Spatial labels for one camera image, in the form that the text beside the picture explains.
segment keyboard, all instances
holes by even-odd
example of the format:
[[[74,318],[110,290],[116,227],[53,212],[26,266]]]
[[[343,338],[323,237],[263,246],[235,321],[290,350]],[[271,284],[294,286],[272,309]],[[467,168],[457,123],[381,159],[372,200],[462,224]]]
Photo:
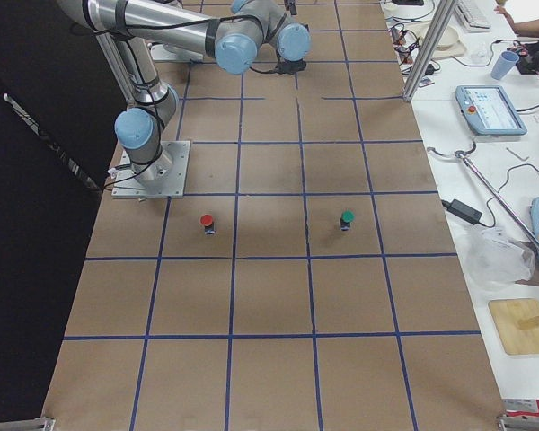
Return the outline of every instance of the keyboard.
[[[491,31],[490,22],[477,7],[475,0],[458,0],[455,16],[467,31]]]

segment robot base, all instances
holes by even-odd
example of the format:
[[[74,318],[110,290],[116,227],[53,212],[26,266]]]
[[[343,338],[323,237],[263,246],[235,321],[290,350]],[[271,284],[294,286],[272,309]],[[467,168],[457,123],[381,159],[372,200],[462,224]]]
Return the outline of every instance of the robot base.
[[[172,157],[172,168],[152,187],[140,183],[136,178],[119,182],[113,186],[111,195],[114,198],[182,198],[186,185],[188,160],[190,159],[191,141],[163,141],[162,147]],[[129,163],[129,157],[124,152],[120,160],[122,164]],[[132,176],[132,171],[126,169],[118,172],[116,181]]]

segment screen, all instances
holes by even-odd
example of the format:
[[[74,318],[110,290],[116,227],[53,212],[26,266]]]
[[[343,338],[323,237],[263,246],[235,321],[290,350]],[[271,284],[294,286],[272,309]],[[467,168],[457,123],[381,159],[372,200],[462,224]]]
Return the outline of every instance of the screen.
[[[489,130],[520,129],[513,113],[497,88],[467,88],[467,95],[485,128]]]

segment blue joint cap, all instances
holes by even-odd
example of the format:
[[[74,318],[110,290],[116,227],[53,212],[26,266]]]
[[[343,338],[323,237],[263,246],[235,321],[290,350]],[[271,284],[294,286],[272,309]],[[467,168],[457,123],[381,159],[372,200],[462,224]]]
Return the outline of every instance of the blue joint cap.
[[[132,108],[118,115],[114,123],[116,136],[124,148],[137,150],[147,143],[154,131],[150,114],[140,108]]]
[[[236,14],[240,12],[240,9],[242,9],[243,5],[246,4],[247,2],[248,0],[234,0],[231,6],[232,13]]]
[[[279,32],[278,52],[286,60],[301,60],[307,55],[311,46],[309,31],[301,24],[289,24]]]
[[[216,44],[216,62],[222,69],[233,75],[239,75],[248,70],[257,55],[257,45],[245,34],[228,34]]]

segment metal rod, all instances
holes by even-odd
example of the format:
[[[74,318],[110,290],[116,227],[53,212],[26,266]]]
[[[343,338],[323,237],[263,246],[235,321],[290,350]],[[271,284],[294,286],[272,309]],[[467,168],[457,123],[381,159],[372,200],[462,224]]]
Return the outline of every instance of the metal rod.
[[[467,166],[469,170],[475,174],[475,176],[479,179],[479,181],[482,182],[482,184],[493,195],[493,197],[499,202],[499,204],[503,207],[503,209],[505,209],[505,211],[509,214],[509,216],[513,219],[513,221],[517,223],[517,225],[521,228],[521,230],[529,239],[529,241],[531,241],[535,245],[536,249],[539,251],[539,240],[535,237],[535,235],[533,235],[533,233],[529,230],[526,224],[519,218],[519,216],[515,213],[515,211],[511,209],[507,201],[487,181],[487,179],[477,169],[477,167],[473,164],[473,162],[469,159],[469,157],[467,157],[463,153],[457,153],[457,157],[459,157],[463,161],[465,166]]]
[[[431,20],[431,24],[429,25],[428,32],[423,38],[420,53],[415,58],[415,63],[411,67],[410,74],[405,83],[405,88],[403,89],[404,101],[411,101],[411,99],[413,99],[413,94],[415,94],[419,88],[420,80],[425,74],[425,70],[433,57],[437,43],[447,27],[456,5],[457,0],[441,0],[439,2],[437,10]]]

